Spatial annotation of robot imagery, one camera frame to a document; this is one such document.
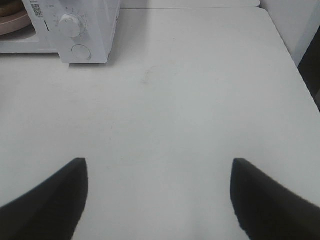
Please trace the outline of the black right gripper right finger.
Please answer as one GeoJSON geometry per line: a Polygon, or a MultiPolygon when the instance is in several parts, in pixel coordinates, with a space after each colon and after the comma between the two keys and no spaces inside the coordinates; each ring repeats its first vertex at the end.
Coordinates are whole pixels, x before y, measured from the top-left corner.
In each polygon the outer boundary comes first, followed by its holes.
{"type": "Polygon", "coordinates": [[[251,240],[320,238],[320,208],[246,159],[232,162],[230,199],[240,228],[251,240]]]}

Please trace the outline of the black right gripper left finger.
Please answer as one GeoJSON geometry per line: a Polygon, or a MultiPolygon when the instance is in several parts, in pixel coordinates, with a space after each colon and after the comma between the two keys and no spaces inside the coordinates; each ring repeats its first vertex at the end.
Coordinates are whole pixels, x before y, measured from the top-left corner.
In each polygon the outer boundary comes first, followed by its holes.
{"type": "Polygon", "coordinates": [[[44,182],[0,208],[0,238],[70,240],[87,197],[87,161],[75,158],[44,182]]]}

